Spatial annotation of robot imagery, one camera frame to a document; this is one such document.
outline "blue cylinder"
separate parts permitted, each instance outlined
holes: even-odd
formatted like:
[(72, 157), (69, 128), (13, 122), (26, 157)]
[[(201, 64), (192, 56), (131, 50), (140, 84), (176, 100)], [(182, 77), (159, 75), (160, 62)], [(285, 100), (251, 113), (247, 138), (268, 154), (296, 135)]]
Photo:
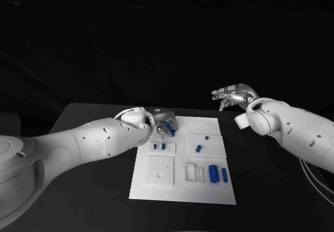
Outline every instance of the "blue cylinder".
[(201, 152), (201, 148), (202, 148), (202, 146), (198, 145), (196, 152)]
[(226, 174), (226, 169), (225, 168), (222, 168), (222, 172), (224, 172), (224, 180), (225, 180), (225, 182), (228, 182), (228, 174)]
[(218, 166), (216, 165), (209, 166), (209, 174), (211, 174), (211, 182), (219, 183), (219, 174), (218, 174)]

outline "table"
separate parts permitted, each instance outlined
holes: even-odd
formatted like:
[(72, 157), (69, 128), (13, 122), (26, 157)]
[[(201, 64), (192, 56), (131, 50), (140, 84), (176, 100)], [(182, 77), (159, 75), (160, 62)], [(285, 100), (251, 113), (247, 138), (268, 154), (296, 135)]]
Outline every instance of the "table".
[[(114, 118), (133, 107), (72, 103), (51, 133)], [(334, 231), (334, 208), (313, 188), (298, 158), (272, 137), (251, 127), (239, 130), (234, 119), (241, 112), (169, 109), (177, 116), (219, 119), (236, 205), (129, 199), (133, 148), (61, 174), (0, 232)]]

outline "robotic hand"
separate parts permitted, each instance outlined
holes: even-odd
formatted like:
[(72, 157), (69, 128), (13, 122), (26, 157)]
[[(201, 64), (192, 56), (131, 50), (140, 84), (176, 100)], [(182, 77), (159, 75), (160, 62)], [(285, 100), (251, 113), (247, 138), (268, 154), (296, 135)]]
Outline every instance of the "robotic hand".
[(175, 136), (175, 112), (137, 107), (114, 119), (39, 137), (0, 135), (0, 229), (21, 217), (64, 172), (146, 144), (156, 127), (159, 134)]
[(247, 112), (235, 118), (260, 135), (274, 137), (280, 145), (304, 161), (334, 173), (334, 122), (285, 102), (261, 98), (254, 89), (238, 84), (212, 92), (224, 99), (219, 110), (239, 104)]

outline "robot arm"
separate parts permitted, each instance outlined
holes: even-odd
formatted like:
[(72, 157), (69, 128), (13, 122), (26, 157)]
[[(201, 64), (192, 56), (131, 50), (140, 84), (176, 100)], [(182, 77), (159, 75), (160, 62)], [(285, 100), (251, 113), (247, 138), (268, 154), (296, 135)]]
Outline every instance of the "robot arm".
[(219, 110), (239, 104), (247, 112), (235, 118), (260, 135), (274, 137), (280, 145), (304, 161), (334, 173), (334, 122), (285, 102), (261, 98), (254, 89), (238, 84), (212, 92), (224, 99)]
[(0, 136), (0, 229), (21, 217), (64, 172), (146, 144), (156, 127), (162, 135), (175, 136), (175, 112), (137, 107), (114, 119), (54, 134)]

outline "hole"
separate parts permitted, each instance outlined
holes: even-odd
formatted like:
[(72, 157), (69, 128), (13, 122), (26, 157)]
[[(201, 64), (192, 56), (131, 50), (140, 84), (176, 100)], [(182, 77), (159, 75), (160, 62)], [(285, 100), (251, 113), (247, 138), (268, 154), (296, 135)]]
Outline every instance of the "hole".
[(26, 154), (25, 154), (23, 152), (21, 152), (21, 151), (16, 153), (16, 155), (18, 155), (21, 158), (23, 158), (23, 157), (26, 156)]

